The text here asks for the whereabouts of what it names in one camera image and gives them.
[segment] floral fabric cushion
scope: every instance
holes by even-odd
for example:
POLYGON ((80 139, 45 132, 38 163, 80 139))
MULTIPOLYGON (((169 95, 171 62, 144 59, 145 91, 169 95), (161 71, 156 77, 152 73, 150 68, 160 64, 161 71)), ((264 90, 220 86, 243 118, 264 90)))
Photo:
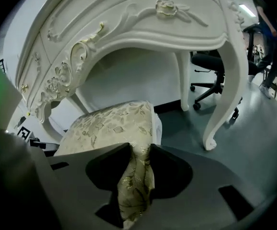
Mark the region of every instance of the floral fabric cushion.
POLYGON ((79 117, 64 135, 55 156, 99 149, 129 142, 132 155, 117 188, 124 229, 150 206, 154 174, 150 144, 157 144, 155 113, 149 102, 132 101, 79 117))
POLYGON ((79 117, 62 138, 55 156, 124 142, 157 144, 152 104, 132 101, 79 117))

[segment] gray floor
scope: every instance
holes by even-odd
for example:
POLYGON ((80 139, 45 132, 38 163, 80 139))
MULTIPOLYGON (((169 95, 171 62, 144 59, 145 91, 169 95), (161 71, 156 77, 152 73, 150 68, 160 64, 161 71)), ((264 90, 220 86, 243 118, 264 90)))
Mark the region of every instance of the gray floor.
MULTIPOLYGON (((192 82, 212 82, 213 73, 191 74, 192 82)), ((190 110, 160 114, 163 124, 162 145, 199 154, 222 162, 266 196, 277 191, 277 101, 267 99, 255 84, 248 84, 238 105, 235 122, 226 121, 215 135, 217 147, 205 151, 202 135, 220 95, 192 108, 194 99, 207 89, 197 87, 189 93, 190 110)))

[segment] curved table leg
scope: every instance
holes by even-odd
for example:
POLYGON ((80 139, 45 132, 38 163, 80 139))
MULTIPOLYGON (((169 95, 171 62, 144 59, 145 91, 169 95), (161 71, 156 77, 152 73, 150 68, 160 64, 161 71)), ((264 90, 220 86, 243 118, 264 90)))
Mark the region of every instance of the curved table leg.
POLYGON ((224 64, 225 83, 221 98, 204 131, 203 144, 206 150, 216 147, 213 137, 238 105, 248 75, 248 61, 243 44, 232 45, 230 42, 225 42, 218 51, 224 64))
POLYGON ((52 124, 49 121, 49 118, 46 118, 44 122, 41 123, 41 125, 46 131, 47 135, 59 144, 63 137, 53 128, 52 124))
POLYGON ((181 89, 181 108, 188 111, 188 91, 189 91, 189 51, 176 52, 177 65, 180 75, 180 89, 181 89))

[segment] white ornate vanity table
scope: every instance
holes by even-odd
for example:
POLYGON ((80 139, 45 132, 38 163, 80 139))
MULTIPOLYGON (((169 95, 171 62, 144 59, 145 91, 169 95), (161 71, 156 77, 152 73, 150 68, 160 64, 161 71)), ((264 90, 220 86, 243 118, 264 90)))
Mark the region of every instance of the white ornate vanity table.
POLYGON ((215 148, 215 132, 241 99, 248 73, 242 18, 233 0, 48 0, 39 11, 19 58, 15 84, 28 109, 57 142, 48 118, 75 94, 93 66, 126 47, 174 52, 179 67, 181 107, 188 110, 189 52, 218 49, 225 87, 205 129, 203 143, 215 148))

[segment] white wall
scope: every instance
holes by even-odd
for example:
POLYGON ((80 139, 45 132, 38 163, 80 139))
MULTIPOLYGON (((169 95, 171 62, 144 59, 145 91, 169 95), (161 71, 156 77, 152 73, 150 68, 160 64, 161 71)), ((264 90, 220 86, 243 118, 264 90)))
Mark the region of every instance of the white wall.
POLYGON ((60 105, 52 109, 50 118, 62 130, 69 129, 72 123, 83 113, 78 111, 67 99, 61 101, 60 105))
POLYGON ((77 93, 93 111, 131 100, 148 100, 153 105, 179 100, 175 54, 137 48, 117 50, 94 66, 77 93))
POLYGON ((16 6, 11 10, 11 12, 7 15, 7 17, 5 18, 5 20, 0 26, 0 60, 3 59, 3 45, 4 45, 4 39, 7 34, 7 31, 9 30, 10 24, 12 23, 14 16, 16 15, 18 9, 22 6, 24 1, 25 0, 20 0, 16 4, 16 6))
POLYGON ((4 38, 3 59, 8 78, 15 83, 15 74, 25 39, 34 19, 47 0, 22 0, 4 38))

